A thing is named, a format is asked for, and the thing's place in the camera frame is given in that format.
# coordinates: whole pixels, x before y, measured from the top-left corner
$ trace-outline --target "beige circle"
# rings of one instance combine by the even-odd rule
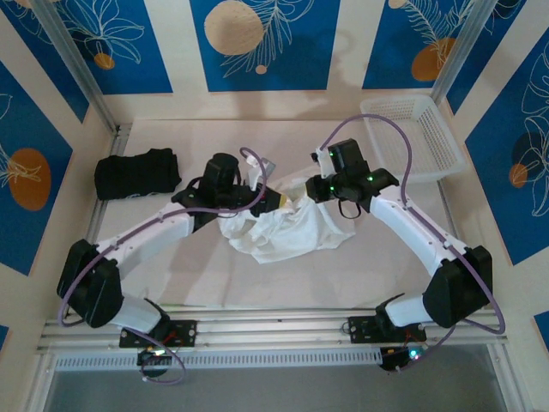
[[[256,73],[258,75],[264,75],[265,73],[267,73],[267,66],[264,66],[262,64],[258,65],[256,67]]]
[[[17,4],[20,6],[23,6],[26,9],[31,9],[33,6],[31,6],[31,3],[29,0],[14,0]],[[50,3],[58,2],[59,0],[50,0]]]
[[[263,39],[263,24],[257,13],[237,0],[226,0],[206,16],[204,30],[209,44],[226,56],[254,50]]]
[[[392,9],[399,9],[407,3],[407,0],[388,0],[389,7]]]

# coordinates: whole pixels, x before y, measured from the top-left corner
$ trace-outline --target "decorative wallpaper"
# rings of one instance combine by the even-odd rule
[[[58,0],[55,5],[104,94],[172,92],[143,0]],[[0,8],[82,119],[87,102],[73,93],[69,72],[28,7],[26,0],[0,0]]]
[[[72,148],[0,64],[0,263],[28,276]]]
[[[210,92],[324,90],[340,0],[190,0]]]
[[[525,0],[500,0],[452,90],[457,110]],[[474,0],[386,0],[363,88],[430,88]]]
[[[549,246],[549,30],[466,141],[513,264]]]

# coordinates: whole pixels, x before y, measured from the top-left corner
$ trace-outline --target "white table surface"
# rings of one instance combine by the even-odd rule
[[[172,148],[178,155],[181,190],[190,179],[202,175],[213,154],[239,157],[238,149],[248,146],[276,163],[274,180],[309,167],[310,153],[338,124],[140,120],[133,124],[124,155]],[[361,122],[348,124],[336,141],[349,137],[359,141],[363,155],[375,167]],[[243,171],[247,167],[241,162]],[[436,183],[410,185],[408,193],[439,225],[449,226]],[[170,196],[109,202],[99,239],[110,238],[151,216]],[[336,250],[263,265],[236,252],[212,222],[136,268],[123,281],[123,289],[171,304],[332,308],[374,307],[395,294],[425,290],[429,276],[394,233],[366,213],[355,222],[357,234]]]

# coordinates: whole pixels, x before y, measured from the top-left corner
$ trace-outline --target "metal vent grille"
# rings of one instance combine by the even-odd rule
[[[179,354],[188,369],[226,369],[245,367],[328,367],[380,365],[378,348],[342,350],[232,351]],[[71,354],[57,359],[56,371],[135,370],[136,353]],[[177,367],[167,359],[158,367]]]

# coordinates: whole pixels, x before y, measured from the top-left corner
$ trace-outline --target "cable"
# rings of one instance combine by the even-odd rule
[[[249,204],[247,204],[245,206],[242,206],[240,208],[236,208],[236,209],[188,208],[188,209],[174,210],[173,212],[166,213],[162,217],[162,219],[169,218],[169,217],[172,217],[172,216],[175,216],[175,215],[181,215],[183,213],[216,213],[216,214],[222,214],[222,213],[226,213],[226,212],[233,212],[233,213],[237,214],[239,212],[244,212],[245,210],[251,209],[256,204],[258,204],[261,201],[263,195],[265,194],[265,191],[267,190],[267,171],[265,170],[265,166],[263,165],[262,158],[256,152],[254,152],[252,149],[250,149],[250,148],[240,148],[240,154],[243,157],[248,157],[248,155],[251,155],[251,156],[255,157],[257,162],[259,163],[259,167],[261,169],[261,173],[262,173],[262,176],[263,176],[263,182],[262,182],[261,189],[260,189],[259,193],[257,194],[257,196],[254,200],[252,200]],[[125,236],[123,236],[122,238],[117,240],[115,245],[108,246],[104,251],[102,251],[96,257],[94,257],[89,262],[89,264],[87,264],[84,267],[84,269],[82,269],[82,271],[78,274],[78,276],[75,278],[75,280],[69,286],[69,289],[67,289],[67,292],[65,293],[65,295],[64,295],[64,297],[61,301],[61,307],[59,307],[59,311],[57,312],[57,322],[59,323],[60,326],[63,326],[65,328],[69,328],[69,327],[76,326],[76,325],[82,323],[82,319],[77,320],[77,321],[72,322],[72,323],[67,323],[67,322],[64,321],[63,315],[65,313],[65,310],[67,309],[67,306],[69,305],[70,297],[75,292],[76,287],[81,282],[81,280],[87,275],[87,273],[102,258],[104,258],[111,251],[117,249],[123,243],[125,243],[129,239],[133,238],[134,236],[136,236],[137,234],[139,234],[143,230],[148,229],[149,227],[151,227],[154,224],[159,223],[159,222],[161,222],[161,219],[159,217],[156,217],[156,218],[154,218],[150,221],[147,221],[147,222],[143,223],[141,226],[136,227],[134,230],[132,230],[131,232],[129,232],[128,234],[126,234]],[[154,383],[160,384],[160,385],[175,385],[175,384],[178,384],[179,382],[181,382],[184,379],[184,376],[185,376],[184,363],[172,350],[170,350],[162,342],[159,342],[156,339],[153,339],[151,336],[149,336],[149,335],[147,335],[143,332],[140,332],[139,330],[134,330],[134,329],[127,328],[127,327],[125,329],[129,330],[132,333],[135,333],[136,335],[142,337],[145,340],[148,340],[153,345],[158,346],[160,348],[163,348],[168,354],[170,354],[170,356],[172,358],[174,358],[176,360],[177,363],[179,363],[179,365],[183,369],[183,373],[182,373],[182,375],[179,379],[161,381],[161,380],[150,379],[149,377],[143,375],[143,378],[145,380],[147,380],[148,382],[154,382]]]
[[[446,238],[428,221],[426,220],[417,210],[415,210],[413,207],[408,206],[408,200],[406,197],[406,186],[408,177],[410,175],[410,171],[412,170],[412,144],[410,143],[410,139],[408,136],[406,136],[406,133],[404,130],[393,120],[390,118],[386,118],[384,116],[380,116],[378,114],[369,114],[369,113],[362,113],[357,114],[355,116],[351,116],[350,118],[346,118],[343,120],[335,129],[332,131],[332,133],[328,136],[328,138],[324,141],[322,146],[320,146],[320,150],[324,150],[326,146],[330,143],[330,141],[335,137],[335,135],[341,130],[343,126],[345,126],[347,123],[350,123],[354,120],[358,120],[361,118],[374,118],[377,120],[382,120],[383,122],[391,125],[402,137],[402,140],[406,144],[407,149],[407,164],[406,164],[406,170],[404,172],[404,176],[402,177],[402,183],[401,183],[401,198],[402,202],[404,204],[404,207],[407,208],[407,210],[410,211],[410,214],[413,215],[424,227],[426,227],[442,244],[446,242]],[[482,292],[486,295],[490,303],[492,304],[494,308],[494,312],[496,313],[496,317],[498,318],[499,327],[498,329],[490,328],[489,326],[486,326],[484,324],[479,324],[478,322],[475,322],[473,320],[469,319],[463,319],[464,322],[468,324],[472,324],[474,326],[477,326],[481,328],[482,330],[491,332],[495,335],[502,335],[505,332],[505,319],[504,315],[501,312],[501,309],[494,299],[494,296],[490,289],[486,286],[482,278],[480,277],[479,273],[475,270],[475,268],[467,261],[466,258],[464,258],[461,253],[453,246],[450,245],[448,247],[448,250],[465,266],[465,268],[469,271],[471,276],[474,278],[474,280],[479,284],[480,288],[482,289]],[[430,354],[433,350],[436,348],[439,348],[454,332],[455,325],[452,326],[448,333],[440,340],[438,341],[434,346],[431,346],[428,350],[425,351],[425,353],[415,362],[406,365],[405,367],[399,369],[399,371],[408,369],[412,365],[415,365],[418,361],[422,361],[426,356]]]
[[[164,386],[177,385],[183,382],[183,380],[185,379],[185,376],[187,375],[187,369],[185,368],[185,364],[183,363],[181,358],[177,356],[175,352],[173,352],[170,348],[168,348],[163,342],[157,341],[156,339],[147,335],[146,333],[140,332],[139,330],[135,330],[132,328],[125,328],[125,329],[151,342],[154,346],[158,346],[159,348],[164,349],[166,353],[169,354],[181,366],[181,369],[183,371],[179,376],[179,378],[176,378],[176,379],[172,379],[172,380],[151,379],[149,376],[145,374],[145,366],[147,365],[147,362],[144,361],[141,365],[141,370],[140,370],[143,381],[150,382],[153,384],[158,384],[158,385],[164,385]]]

